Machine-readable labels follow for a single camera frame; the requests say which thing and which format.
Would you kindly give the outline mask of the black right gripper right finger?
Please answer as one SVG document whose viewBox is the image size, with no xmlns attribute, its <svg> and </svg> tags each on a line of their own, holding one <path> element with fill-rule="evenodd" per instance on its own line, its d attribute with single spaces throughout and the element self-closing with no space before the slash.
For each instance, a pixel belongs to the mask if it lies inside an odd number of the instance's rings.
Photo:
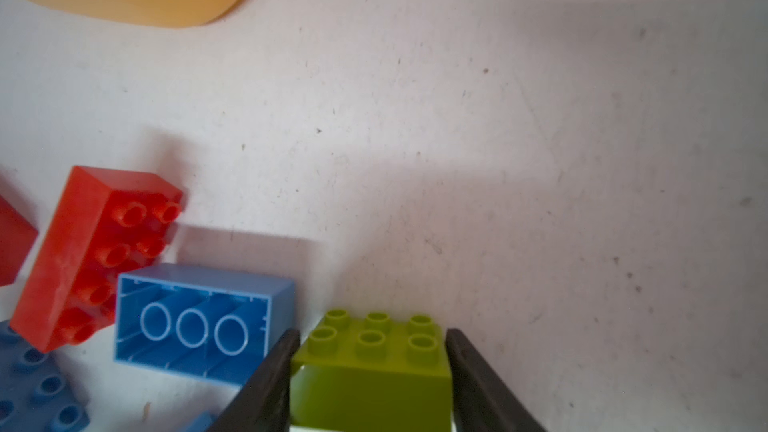
<svg viewBox="0 0 768 432">
<path fill-rule="evenodd" d="M 445 346 L 457 431 L 546 431 L 460 329 L 447 330 Z"/>
</svg>

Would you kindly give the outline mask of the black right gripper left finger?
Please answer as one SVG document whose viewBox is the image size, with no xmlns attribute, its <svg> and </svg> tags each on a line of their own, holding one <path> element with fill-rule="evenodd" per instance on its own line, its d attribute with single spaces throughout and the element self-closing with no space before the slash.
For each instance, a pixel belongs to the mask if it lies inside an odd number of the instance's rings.
<svg viewBox="0 0 768 432">
<path fill-rule="evenodd" d="M 289 431 L 291 359 L 299 346 L 298 330 L 284 332 L 207 432 Z"/>
</svg>

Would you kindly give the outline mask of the green lego brick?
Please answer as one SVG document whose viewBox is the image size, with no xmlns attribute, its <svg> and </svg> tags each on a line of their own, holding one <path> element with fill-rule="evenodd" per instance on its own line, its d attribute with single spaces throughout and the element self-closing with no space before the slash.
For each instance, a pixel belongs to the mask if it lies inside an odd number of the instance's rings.
<svg viewBox="0 0 768 432">
<path fill-rule="evenodd" d="M 452 372 L 425 314 L 327 311 L 291 360 L 294 425 L 328 431 L 449 431 Z"/>
</svg>

